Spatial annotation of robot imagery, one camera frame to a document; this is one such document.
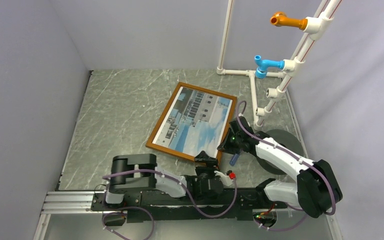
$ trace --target black round disc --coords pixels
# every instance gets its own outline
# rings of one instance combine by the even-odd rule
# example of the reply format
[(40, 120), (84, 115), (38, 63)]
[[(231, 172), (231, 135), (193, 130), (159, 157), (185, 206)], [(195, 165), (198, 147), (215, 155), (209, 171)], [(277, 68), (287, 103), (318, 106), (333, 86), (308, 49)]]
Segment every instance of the black round disc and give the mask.
[[(291, 150), (292, 152), (303, 156), (304, 155), (304, 149), (301, 145), (301, 142), (290, 132), (282, 130), (282, 129), (272, 129), (268, 130), (267, 132), (270, 137), (272, 137), (277, 143), (284, 146), (285, 148)], [(267, 172), (275, 175), (285, 175), (286, 173), (270, 162), (261, 159), (257, 157), (258, 163), (261, 165), (263, 169), (265, 169)]]

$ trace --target painting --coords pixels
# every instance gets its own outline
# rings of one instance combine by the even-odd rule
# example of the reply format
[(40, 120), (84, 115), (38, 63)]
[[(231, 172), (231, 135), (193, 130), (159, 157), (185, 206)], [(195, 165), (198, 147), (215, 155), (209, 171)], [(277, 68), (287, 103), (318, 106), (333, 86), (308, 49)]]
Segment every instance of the painting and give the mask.
[(229, 128), (237, 98), (180, 82), (146, 146), (194, 160), (201, 151), (220, 162), (217, 150)]

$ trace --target gray marble table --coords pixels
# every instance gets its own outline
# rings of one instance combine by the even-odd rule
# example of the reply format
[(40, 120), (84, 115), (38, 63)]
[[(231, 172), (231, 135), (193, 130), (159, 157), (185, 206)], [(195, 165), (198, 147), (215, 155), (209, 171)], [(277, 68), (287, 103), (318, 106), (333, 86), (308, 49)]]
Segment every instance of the gray marble table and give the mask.
[[(194, 163), (145, 147), (158, 118), (178, 82), (237, 96), (246, 100), (244, 116), (252, 122), (250, 80), (246, 76), (217, 75), (204, 69), (123, 69), (96, 70), (90, 77), (73, 138), (67, 153), (60, 190), (92, 190), (109, 174), (114, 156), (153, 153), (158, 166), (177, 175), (193, 175)], [(275, 88), (278, 78), (256, 83), (259, 106), (265, 106), (267, 88)], [(283, 129), (297, 135), (286, 98), (274, 107), (264, 130)], [(242, 154), (235, 166), (232, 156), (223, 154), (220, 168), (233, 170), (241, 188), (256, 187), (274, 175), (265, 171), (250, 154)]]

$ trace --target photograph of building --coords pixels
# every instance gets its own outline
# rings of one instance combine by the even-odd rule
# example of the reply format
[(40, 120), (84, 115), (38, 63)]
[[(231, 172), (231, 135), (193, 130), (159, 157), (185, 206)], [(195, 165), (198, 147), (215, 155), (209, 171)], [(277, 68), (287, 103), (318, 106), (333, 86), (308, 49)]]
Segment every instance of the photograph of building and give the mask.
[(204, 150), (215, 158), (231, 106), (230, 99), (181, 87), (153, 143), (191, 156)]

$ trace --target floor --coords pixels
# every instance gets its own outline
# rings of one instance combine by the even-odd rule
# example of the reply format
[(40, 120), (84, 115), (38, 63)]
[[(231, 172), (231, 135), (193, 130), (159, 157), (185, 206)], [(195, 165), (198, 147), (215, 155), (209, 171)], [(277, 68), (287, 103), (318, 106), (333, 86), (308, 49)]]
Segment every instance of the floor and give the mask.
[[(193, 175), (194, 163), (145, 147), (156, 121), (178, 82), (197, 85), (246, 100), (244, 116), (252, 122), (250, 80), (247, 76), (217, 75), (208, 69), (120, 69), (95, 70), (90, 77), (60, 179), (60, 190), (93, 190), (111, 171), (117, 155), (153, 153), (157, 164), (177, 175)], [(258, 105), (265, 106), (267, 88), (279, 78), (256, 81)], [(265, 121), (265, 131), (283, 129), (297, 136), (286, 98), (278, 102)], [(256, 159), (244, 153), (235, 166), (223, 154), (220, 168), (233, 170), (238, 187), (253, 188), (275, 176)]]

